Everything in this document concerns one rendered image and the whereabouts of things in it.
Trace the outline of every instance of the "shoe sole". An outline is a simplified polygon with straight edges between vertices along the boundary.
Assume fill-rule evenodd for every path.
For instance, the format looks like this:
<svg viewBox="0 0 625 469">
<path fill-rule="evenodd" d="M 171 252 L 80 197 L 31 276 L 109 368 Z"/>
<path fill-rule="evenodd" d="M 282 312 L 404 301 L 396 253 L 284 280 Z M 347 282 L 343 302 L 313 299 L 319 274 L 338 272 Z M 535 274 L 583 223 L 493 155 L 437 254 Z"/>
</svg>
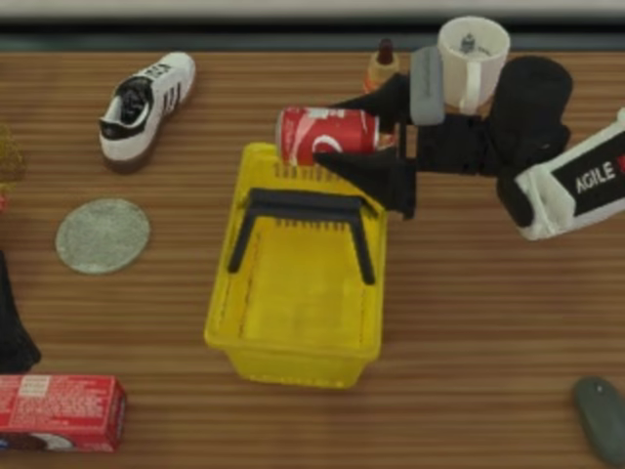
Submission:
<svg viewBox="0 0 625 469">
<path fill-rule="evenodd" d="M 178 111 L 180 111 L 180 109 L 183 108 L 188 103 L 191 96 L 193 95 L 193 91 L 195 88 L 195 74 L 196 72 L 194 72 L 193 79 L 191 81 L 190 86 L 188 87 L 187 96 L 183 100 L 180 101 L 180 103 L 178 104 L 178 107 L 176 107 L 172 112 L 170 112 L 169 114 L 164 116 L 162 119 L 160 119 L 160 122 L 158 123 L 158 127 L 156 127 L 156 131 L 154 132 L 154 137 L 152 138 L 152 141 L 147 146 L 146 150 L 139 153 L 137 156 L 133 158 L 124 159 L 124 160 L 111 159 L 104 155 L 103 157 L 104 166 L 107 169 L 117 174 L 132 174 L 132 173 L 136 173 L 140 169 L 143 169 L 145 166 L 147 166 L 151 162 L 153 150 L 154 150 L 154 147 L 156 145 L 156 142 L 158 140 L 158 137 L 160 135 L 160 131 L 163 125 L 171 117 L 176 115 Z"/>
</svg>

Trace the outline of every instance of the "can logo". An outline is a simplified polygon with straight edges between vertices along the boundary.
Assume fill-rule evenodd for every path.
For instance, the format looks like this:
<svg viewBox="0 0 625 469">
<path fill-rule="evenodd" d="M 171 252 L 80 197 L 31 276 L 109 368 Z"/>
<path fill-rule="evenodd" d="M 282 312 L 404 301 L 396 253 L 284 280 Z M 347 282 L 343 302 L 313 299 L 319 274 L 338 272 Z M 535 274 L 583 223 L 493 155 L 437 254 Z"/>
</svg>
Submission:
<svg viewBox="0 0 625 469">
<path fill-rule="evenodd" d="M 378 126 L 358 109 L 288 107 L 278 117 L 276 144 L 285 163 L 312 165 L 315 153 L 374 151 Z"/>
</svg>

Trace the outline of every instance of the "mug handle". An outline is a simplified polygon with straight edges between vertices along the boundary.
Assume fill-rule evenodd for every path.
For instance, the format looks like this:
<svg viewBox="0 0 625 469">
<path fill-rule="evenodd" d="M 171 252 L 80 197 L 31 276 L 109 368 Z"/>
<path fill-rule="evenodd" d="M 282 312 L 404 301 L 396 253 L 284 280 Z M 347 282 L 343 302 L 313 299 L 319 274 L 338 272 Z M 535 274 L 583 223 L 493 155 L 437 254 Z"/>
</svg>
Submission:
<svg viewBox="0 0 625 469">
<path fill-rule="evenodd" d="M 481 87 L 481 67 L 477 62 L 467 62 L 467 88 L 460 100 L 460 112 L 475 114 L 478 111 L 479 88 Z"/>
</svg>

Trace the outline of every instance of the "red can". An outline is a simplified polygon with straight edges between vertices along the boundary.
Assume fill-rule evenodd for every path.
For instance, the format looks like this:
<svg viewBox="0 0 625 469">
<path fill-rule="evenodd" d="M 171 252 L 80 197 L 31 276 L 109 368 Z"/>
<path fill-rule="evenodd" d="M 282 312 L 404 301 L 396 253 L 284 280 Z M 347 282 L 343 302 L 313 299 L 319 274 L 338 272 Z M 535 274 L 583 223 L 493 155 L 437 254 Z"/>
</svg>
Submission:
<svg viewBox="0 0 625 469">
<path fill-rule="evenodd" d="M 374 151 L 379 119 L 357 109 L 287 107 L 277 119 L 275 139 L 285 163 L 313 165 L 314 153 Z"/>
</svg>

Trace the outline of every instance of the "toothpaste box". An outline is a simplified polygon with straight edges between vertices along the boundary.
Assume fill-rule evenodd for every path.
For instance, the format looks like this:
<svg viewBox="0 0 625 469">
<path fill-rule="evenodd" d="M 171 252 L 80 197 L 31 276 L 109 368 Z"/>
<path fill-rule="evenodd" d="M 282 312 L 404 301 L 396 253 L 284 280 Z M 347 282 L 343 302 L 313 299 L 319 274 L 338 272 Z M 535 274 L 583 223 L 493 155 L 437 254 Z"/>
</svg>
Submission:
<svg viewBox="0 0 625 469">
<path fill-rule="evenodd" d="M 113 452 L 125 411 L 111 376 L 0 375 L 0 449 Z"/>
</svg>

